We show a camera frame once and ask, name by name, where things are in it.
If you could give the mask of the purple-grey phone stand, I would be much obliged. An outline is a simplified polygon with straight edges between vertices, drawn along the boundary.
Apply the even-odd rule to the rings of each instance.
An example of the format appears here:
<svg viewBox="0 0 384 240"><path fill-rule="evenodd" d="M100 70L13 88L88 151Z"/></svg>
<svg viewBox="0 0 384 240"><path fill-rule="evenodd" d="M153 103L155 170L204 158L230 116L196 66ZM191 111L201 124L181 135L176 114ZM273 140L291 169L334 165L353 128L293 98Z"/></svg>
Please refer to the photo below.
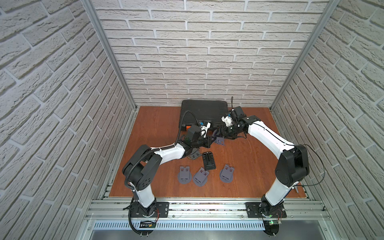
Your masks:
<svg viewBox="0 0 384 240"><path fill-rule="evenodd" d="M223 137L213 137L214 143L224 146L225 145L225 138Z"/></svg>

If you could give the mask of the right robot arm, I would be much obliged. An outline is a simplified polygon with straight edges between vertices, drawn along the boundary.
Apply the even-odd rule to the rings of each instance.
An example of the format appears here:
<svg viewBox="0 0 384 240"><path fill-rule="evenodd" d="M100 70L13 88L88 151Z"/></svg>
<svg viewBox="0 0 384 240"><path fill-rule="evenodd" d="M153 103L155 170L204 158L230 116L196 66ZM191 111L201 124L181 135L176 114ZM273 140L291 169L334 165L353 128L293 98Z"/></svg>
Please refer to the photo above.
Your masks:
<svg viewBox="0 0 384 240"><path fill-rule="evenodd" d="M285 140L255 116L242 119L226 116L221 120L225 124L219 127L220 137L236 139L239 133L244 132L259 140L278 159L276 179L263 195L260 204L261 213L270 216L271 212L281 206L291 189L309 174L307 148Z"/></svg>

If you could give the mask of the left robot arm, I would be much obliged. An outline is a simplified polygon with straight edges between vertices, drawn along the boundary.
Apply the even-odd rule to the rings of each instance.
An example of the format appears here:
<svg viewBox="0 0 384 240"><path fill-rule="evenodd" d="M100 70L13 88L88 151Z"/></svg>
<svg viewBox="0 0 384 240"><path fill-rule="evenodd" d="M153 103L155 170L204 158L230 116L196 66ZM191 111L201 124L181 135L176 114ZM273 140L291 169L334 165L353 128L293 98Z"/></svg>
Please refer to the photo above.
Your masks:
<svg viewBox="0 0 384 240"><path fill-rule="evenodd" d="M211 127L209 122L201 122L187 129L184 139L177 139L174 144L158 148L142 145L122 169L125 186L134 194L134 200L142 208L150 209L155 205L156 198L152 192L153 181L159 166L173 160L183 159L199 147L209 148L213 137L207 136Z"/></svg>

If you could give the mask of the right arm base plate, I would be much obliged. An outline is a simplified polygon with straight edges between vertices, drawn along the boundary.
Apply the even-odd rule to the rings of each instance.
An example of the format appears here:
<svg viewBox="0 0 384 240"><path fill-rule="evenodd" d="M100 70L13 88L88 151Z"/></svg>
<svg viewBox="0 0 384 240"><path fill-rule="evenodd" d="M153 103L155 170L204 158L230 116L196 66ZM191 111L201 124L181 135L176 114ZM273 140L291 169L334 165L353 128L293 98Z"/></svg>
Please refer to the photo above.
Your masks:
<svg viewBox="0 0 384 240"><path fill-rule="evenodd" d="M246 202L248 218L279 218L287 217L284 202L270 206L268 202Z"/></svg>

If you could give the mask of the black phone stand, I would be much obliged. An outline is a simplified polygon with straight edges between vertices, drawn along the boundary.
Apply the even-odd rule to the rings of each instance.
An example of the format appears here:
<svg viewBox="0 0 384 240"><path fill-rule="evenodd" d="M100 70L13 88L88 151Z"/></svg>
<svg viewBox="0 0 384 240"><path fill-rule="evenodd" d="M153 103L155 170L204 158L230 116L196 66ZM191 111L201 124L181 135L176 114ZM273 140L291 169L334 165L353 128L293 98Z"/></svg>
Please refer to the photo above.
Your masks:
<svg viewBox="0 0 384 240"><path fill-rule="evenodd" d="M204 169L206 171L215 170L216 163L212 152L205 152L202 154Z"/></svg>

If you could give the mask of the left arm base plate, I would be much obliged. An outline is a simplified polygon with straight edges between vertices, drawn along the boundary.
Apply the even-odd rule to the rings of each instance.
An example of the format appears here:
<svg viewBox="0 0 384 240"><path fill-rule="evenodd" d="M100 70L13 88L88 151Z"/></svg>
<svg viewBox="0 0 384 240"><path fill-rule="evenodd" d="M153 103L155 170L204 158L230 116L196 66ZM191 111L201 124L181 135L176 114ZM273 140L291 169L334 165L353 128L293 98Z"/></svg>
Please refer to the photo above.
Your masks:
<svg viewBox="0 0 384 240"><path fill-rule="evenodd" d="M132 218L167 218L169 209L169 202L152 203L148 208L144 208L139 202L134 202L131 204L130 216Z"/></svg>

